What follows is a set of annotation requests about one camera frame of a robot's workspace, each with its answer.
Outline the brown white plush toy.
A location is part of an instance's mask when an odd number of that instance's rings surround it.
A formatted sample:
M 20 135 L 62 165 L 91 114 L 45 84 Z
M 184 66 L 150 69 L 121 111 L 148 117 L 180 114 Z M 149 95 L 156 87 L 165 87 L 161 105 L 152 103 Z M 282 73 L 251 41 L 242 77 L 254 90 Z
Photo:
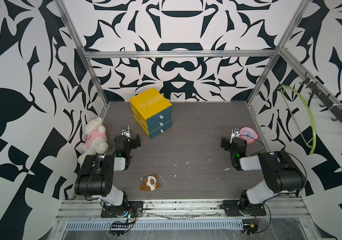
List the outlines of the brown white plush toy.
M 161 184 L 159 182 L 159 175 L 149 175 L 146 178 L 143 179 L 143 182 L 141 183 L 140 189 L 142 191 L 155 191 L 157 189 L 161 188 Z

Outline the black wall hook rack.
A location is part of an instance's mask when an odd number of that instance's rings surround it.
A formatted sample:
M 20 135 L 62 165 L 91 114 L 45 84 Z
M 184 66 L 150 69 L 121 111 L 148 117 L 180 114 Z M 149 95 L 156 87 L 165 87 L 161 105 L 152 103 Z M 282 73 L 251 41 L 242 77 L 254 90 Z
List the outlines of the black wall hook rack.
M 308 72 L 304 74 L 305 79 L 301 83 L 310 89 L 309 99 L 319 99 L 322 109 L 330 111 L 334 117 L 333 122 L 342 124 L 342 102 L 338 100 L 322 83 Z

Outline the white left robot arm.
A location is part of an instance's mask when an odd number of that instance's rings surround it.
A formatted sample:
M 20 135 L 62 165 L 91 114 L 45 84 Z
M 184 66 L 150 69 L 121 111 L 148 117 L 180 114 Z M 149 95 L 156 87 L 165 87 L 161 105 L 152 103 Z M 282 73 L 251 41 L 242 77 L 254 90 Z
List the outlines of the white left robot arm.
M 114 186 L 114 173 L 129 168 L 131 151 L 140 146 L 139 134 L 133 139 L 119 135 L 115 138 L 113 154 L 87 155 L 75 182 L 75 194 L 87 201 L 100 200 L 106 206 L 125 208 L 127 194 Z

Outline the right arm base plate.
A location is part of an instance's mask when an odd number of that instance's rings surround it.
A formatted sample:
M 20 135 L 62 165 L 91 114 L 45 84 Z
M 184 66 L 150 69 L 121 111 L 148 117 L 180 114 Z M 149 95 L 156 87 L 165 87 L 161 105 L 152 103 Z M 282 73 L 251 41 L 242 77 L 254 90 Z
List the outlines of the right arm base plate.
M 263 204 L 251 204 L 248 201 L 224 200 L 220 205 L 227 217 L 252 217 L 266 216 L 266 210 Z

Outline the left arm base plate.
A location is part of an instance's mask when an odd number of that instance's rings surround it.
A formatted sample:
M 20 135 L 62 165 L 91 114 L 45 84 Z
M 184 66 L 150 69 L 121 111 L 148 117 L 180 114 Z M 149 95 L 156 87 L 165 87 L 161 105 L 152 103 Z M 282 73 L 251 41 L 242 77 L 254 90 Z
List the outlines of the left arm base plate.
M 120 206 L 112 206 L 103 202 L 101 218 L 137 217 L 143 213 L 143 208 L 143 201 L 123 202 Z

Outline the pink alarm clock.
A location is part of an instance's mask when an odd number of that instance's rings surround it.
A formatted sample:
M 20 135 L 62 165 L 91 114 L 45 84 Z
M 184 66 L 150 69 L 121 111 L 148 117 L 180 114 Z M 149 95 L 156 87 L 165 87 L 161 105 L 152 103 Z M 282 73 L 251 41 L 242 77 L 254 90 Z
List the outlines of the pink alarm clock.
M 255 130 L 249 127 L 243 127 L 240 129 L 239 137 L 246 141 L 247 144 L 252 144 L 258 139 L 258 135 Z

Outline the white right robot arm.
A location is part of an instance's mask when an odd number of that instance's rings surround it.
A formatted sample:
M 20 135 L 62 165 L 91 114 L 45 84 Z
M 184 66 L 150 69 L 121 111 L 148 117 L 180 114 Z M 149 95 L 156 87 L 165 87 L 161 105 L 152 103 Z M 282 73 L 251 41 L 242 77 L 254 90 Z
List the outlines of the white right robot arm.
M 220 146 L 229 152 L 232 166 L 237 171 L 262 171 L 263 180 L 241 193 L 237 208 L 247 211 L 280 195 L 296 192 L 305 187 L 306 176 L 286 151 L 261 152 L 246 156 L 247 141 L 223 137 Z

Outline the green toy bow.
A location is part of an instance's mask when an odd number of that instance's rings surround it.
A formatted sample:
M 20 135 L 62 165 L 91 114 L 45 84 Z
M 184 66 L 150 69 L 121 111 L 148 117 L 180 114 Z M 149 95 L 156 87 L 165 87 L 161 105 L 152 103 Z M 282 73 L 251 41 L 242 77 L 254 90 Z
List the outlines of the green toy bow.
M 288 125 L 295 125 L 305 147 L 309 150 L 308 154 L 310 156 L 315 154 L 317 129 L 314 115 L 309 106 L 309 97 L 304 98 L 298 90 L 287 85 L 279 86 L 278 91 L 291 117 Z

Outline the teal top drawer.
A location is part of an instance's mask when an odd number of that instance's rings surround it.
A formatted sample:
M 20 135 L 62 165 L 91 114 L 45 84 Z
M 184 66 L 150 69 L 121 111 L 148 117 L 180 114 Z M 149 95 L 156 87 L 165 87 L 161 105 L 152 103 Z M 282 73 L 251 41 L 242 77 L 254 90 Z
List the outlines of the teal top drawer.
M 160 123 L 167 123 L 172 120 L 172 112 L 173 106 L 169 106 L 168 108 L 160 111 L 159 113 L 153 115 L 152 117 L 147 119 L 147 125 L 152 126 L 156 125 L 159 126 Z

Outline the white plush dog pink shirt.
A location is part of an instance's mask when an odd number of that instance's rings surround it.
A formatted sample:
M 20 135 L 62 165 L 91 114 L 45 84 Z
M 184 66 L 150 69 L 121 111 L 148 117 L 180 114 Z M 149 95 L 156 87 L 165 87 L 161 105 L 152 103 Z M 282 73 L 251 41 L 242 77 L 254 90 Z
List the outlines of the white plush dog pink shirt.
M 82 146 L 83 154 L 79 156 L 78 163 L 83 164 L 86 156 L 104 154 L 108 151 L 108 139 L 106 128 L 103 125 L 104 120 L 101 117 L 89 121 L 83 128 L 87 135 L 86 142 Z

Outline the yellow drawer cabinet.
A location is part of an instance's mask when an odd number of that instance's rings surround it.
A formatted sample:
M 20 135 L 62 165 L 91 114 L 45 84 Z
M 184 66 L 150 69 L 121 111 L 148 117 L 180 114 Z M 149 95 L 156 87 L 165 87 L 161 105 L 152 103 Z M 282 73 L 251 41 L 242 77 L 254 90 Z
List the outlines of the yellow drawer cabinet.
M 160 111 L 172 106 L 155 88 L 151 88 L 130 99 L 136 123 L 149 138 L 147 119 Z

